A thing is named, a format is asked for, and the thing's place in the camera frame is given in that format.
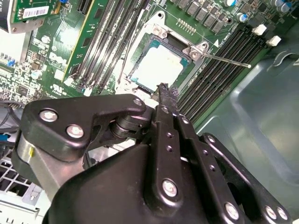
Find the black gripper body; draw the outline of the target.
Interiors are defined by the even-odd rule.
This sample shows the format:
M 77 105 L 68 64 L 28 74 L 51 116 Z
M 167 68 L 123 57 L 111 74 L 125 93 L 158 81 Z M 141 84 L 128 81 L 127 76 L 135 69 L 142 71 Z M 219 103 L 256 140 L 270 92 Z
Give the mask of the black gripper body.
M 45 224 L 206 224 L 189 164 L 181 161 L 184 201 L 159 217 L 143 198 L 149 148 L 130 147 L 68 180 L 56 193 Z

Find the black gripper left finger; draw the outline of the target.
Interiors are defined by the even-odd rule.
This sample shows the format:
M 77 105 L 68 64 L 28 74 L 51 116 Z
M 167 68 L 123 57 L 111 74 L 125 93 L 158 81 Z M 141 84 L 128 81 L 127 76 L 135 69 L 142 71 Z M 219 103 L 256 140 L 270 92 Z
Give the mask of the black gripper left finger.
M 149 148 L 143 198 L 152 211 L 177 211 L 184 195 L 171 90 L 158 86 L 158 105 L 133 94 L 38 100 L 24 108 L 14 163 L 32 173 L 52 203 L 71 178 L 130 147 Z

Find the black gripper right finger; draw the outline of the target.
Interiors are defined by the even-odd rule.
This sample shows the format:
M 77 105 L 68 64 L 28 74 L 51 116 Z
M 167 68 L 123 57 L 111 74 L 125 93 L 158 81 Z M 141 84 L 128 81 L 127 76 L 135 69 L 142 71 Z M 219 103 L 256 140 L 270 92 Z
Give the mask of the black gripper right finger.
M 290 224 L 282 204 L 213 135 L 197 135 L 171 90 L 183 162 L 186 203 L 174 224 Z

